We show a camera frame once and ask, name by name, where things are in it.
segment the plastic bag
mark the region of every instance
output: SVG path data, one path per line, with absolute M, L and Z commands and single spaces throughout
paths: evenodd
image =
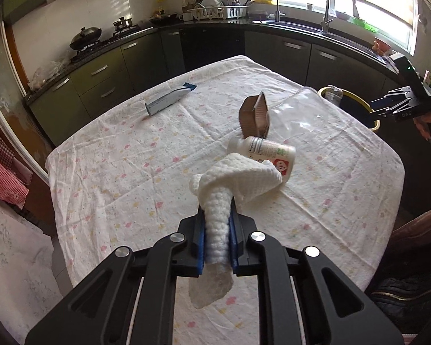
M 61 70 L 69 62 L 69 52 L 58 61 L 50 61 L 47 65 L 39 67 L 33 73 L 32 79 L 29 82 L 29 87 L 31 91 L 36 91 L 43 87 L 47 80 L 57 76 L 61 73 Z
M 289 144 L 294 136 L 320 132 L 327 118 L 323 115 L 326 101 L 313 89 L 301 88 L 291 97 L 268 110 L 270 132 L 268 139 Z

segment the human hand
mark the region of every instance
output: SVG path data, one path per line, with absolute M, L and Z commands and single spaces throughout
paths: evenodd
M 426 123 L 431 123 L 431 112 L 427 112 L 425 115 L 422 115 L 421 117 L 414 118 L 414 123 L 418 131 L 422 134 L 422 136 L 426 140 L 430 140 L 431 135 L 429 133 L 429 129 Z

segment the screw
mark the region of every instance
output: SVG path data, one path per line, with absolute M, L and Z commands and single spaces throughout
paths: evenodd
M 320 254 L 320 250 L 315 246 L 309 246 L 305 249 L 305 253 L 310 257 L 317 257 Z
M 181 234 L 180 232 L 173 233 L 169 238 L 172 242 L 181 242 L 185 240 L 184 234 Z
M 126 257 L 129 255 L 129 248 L 126 246 L 120 246 L 117 250 L 115 250 L 115 255 L 120 258 Z
M 265 238 L 266 236 L 263 232 L 256 231 L 251 233 L 251 239 L 253 239 L 254 241 L 258 241 L 258 242 L 264 241 Z

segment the faucet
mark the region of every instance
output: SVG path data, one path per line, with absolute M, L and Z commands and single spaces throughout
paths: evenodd
M 330 0 L 327 0 L 324 20 L 321 22 L 323 33 L 329 33 L 329 23 L 333 21 L 333 19 L 329 19 L 329 5 L 330 5 Z M 353 0 L 353 16 L 356 18 L 359 18 L 359 12 L 357 11 L 357 7 L 356 7 L 356 0 Z
M 276 0 L 276 11 L 274 13 L 274 20 L 276 22 L 281 22 L 281 17 L 285 17 L 286 14 L 279 12 L 279 0 Z

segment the dish rack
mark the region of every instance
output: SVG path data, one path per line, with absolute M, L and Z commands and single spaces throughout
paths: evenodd
M 198 7 L 189 9 L 193 18 L 201 19 L 236 19 L 246 16 L 247 6 Z

